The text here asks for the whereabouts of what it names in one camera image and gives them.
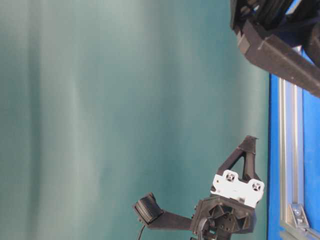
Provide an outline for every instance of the teal backdrop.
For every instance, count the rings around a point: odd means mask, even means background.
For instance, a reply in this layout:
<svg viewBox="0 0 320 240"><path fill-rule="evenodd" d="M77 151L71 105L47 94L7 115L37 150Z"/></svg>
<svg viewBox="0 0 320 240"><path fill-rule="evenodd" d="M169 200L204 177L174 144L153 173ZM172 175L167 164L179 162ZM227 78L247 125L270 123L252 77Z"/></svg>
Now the teal backdrop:
<svg viewBox="0 0 320 240"><path fill-rule="evenodd" d="M229 18L227 0L0 0L0 239L133 240L147 192L190 217L246 135L267 183L269 75ZM233 240L266 239L267 189L256 213Z"/></svg>

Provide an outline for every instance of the metal bracket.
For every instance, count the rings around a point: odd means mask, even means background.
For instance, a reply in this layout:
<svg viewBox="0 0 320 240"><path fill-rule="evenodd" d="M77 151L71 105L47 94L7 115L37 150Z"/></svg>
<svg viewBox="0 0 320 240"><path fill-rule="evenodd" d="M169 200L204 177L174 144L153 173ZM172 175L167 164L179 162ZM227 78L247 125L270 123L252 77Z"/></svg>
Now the metal bracket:
<svg viewBox="0 0 320 240"><path fill-rule="evenodd" d="M297 229L310 228L304 206L302 204L290 204L290 212L292 214L292 221Z"/></svg>

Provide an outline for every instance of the white mounting bracket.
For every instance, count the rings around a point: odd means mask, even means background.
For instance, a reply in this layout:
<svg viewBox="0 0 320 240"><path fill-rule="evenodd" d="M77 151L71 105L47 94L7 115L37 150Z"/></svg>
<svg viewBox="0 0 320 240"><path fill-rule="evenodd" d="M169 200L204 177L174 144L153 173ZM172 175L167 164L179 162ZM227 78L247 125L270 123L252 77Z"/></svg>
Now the white mounting bracket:
<svg viewBox="0 0 320 240"><path fill-rule="evenodd" d="M222 176L216 174L212 185L215 188L215 191L210 191L212 194L237 200L252 208L256 208L265 189L262 181L251 179L248 183L242 182L239 180L238 173L231 170L225 170Z"/></svg>

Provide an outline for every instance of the blue surface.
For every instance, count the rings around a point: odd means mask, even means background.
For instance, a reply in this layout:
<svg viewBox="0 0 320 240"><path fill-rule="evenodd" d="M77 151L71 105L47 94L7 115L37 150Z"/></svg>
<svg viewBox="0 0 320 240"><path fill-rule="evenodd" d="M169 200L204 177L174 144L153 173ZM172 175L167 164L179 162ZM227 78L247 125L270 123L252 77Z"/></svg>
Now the blue surface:
<svg viewBox="0 0 320 240"><path fill-rule="evenodd" d="M320 232L320 99L303 91L304 209L311 228Z"/></svg>
<svg viewBox="0 0 320 240"><path fill-rule="evenodd" d="M268 239L281 240L279 174L279 86L271 75L269 107ZM320 99L303 91L304 209L311 228L320 232Z"/></svg>
<svg viewBox="0 0 320 240"><path fill-rule="evenodd" d="M269 107L269 185L268 185L268 239L281 240L280 176L279 176L279 85L278 77L271 75Z"/></svg>

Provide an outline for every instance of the black 3d-printed part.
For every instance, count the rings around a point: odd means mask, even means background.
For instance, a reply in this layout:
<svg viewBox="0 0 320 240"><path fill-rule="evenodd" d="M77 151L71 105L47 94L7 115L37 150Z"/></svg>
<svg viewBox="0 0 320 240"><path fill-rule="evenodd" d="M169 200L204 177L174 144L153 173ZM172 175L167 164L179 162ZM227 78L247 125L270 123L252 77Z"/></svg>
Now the black 3d-printed part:
<svg viewBox="0 0 320 240"><path fill-rule="evenodd" d="M320 97L320 0L230 0L238 48L255 66ZM293 49L303 46L314 64Z"/></svg>

